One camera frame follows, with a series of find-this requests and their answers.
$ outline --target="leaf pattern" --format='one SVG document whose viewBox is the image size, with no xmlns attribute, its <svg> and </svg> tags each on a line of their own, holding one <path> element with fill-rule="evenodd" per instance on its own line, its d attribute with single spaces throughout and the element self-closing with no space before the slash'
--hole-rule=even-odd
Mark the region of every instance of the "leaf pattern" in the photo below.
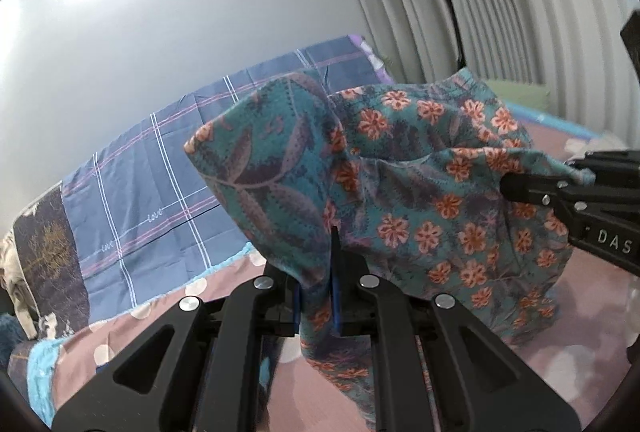
<svg viewBox="0 0 640 432">
<path fill-rule="evenodd" d="M 305 357 L 372 418 L 369 342 L 332 332 L 331 227 L 408 295 L 451 293 L 519 344 L 556 317 L 548 290 L 571 250 L 551 211 L 501 198 L 500 178 L 593 176 L 533 151 L 468 70 L 331 97 L 321 82 L 308 71 L 268 83 L 199 130 L 186 152 L 258 251 L 300 282 Z"/>
</svg>

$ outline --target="silver screw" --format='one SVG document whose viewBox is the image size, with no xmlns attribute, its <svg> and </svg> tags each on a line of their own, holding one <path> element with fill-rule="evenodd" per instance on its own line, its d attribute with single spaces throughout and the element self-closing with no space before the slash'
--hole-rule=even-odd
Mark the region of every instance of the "silver screw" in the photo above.
<svg viewBox="0 0 640 432">
<path fill-rule="evenodd" d="M 200 299 L 198 299 L 198 297 L 184 297 L 178 302 L 178 306 L 180 306 L 182 311 L 193 311 L 197 309 L 199 305 Z"/>
<path fill-rule="evenodd" d="M 442 309 L 451 309 L 456 305 L 456 299 L 446 293 L 441 293 L 436 297 L 436 306 Z"/>
<path fill-rule="evenodd" d="M 360 278 L 360 285 L 362 287 L 368 287 L 372 289 L 380 285 L 380 279 L 377 278 L 375 275 L 363 275 Z"/>
<path fill-rule="evenodd" d="M 263 275 L 255 279 L 254 286 L 258 289 L 271 289 L 273 287 L 273 279 Z"/>
</svg>

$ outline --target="teal floral garment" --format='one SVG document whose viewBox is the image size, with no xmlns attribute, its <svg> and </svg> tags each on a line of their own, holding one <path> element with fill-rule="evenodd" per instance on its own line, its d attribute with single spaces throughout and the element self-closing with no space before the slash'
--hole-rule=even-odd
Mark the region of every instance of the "teal floral garment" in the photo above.
<svg viewBox="0 0 640 432">
<path fill-rule="evenodd" d="M 372 425 L 369 339 L 332 329 L 331 227 L 405 293 L 450 293 L 506 342 L 526 342 L 554 320 L 548 290 L 571 250 L 552 211 L 505 201 L 500 178 L 593 181 L 530 146 L 465 69 L 331 96 L 315 72 L 289 74 L 203 125 L 185 150 L 267 261 L 298 279 L 307 360 Z"/>
</svg>

